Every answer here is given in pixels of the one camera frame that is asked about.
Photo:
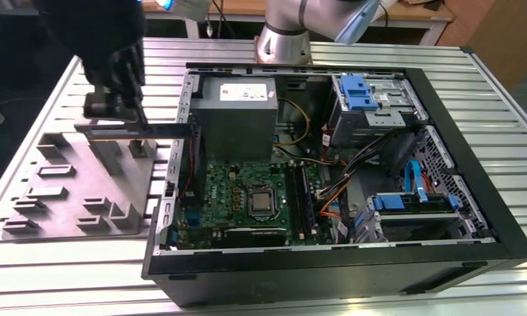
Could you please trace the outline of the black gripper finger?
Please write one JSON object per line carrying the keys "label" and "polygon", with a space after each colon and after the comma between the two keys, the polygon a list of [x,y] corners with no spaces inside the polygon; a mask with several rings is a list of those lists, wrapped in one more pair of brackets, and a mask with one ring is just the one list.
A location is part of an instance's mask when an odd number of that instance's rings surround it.
{"label": "black gripper finger", "polygon": [[124,119],[144,130],[148,121],[143,110],[143,86],[146,85],[146,65],[143,42],[139,41],[114,55],[114,87],[122,99]]}

